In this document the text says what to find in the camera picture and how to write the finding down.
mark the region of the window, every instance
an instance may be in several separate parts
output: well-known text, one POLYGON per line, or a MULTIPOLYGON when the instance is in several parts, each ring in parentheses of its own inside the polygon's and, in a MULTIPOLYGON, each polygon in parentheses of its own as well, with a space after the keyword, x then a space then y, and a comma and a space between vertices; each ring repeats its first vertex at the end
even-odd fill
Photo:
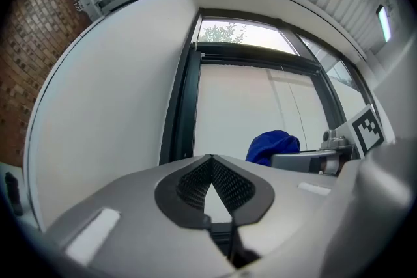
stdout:
POLYGON ((343 62, 311 40, 304 37, 300 38, 314 53, 330 78, 338 94, 346 119, 355 116, 365 107, 365 101, 343 62))
POLYGON ((201 23, 198 42, 247 44, 298 55, 293 46, 275 27, 252 21, 204 19, 201 23))

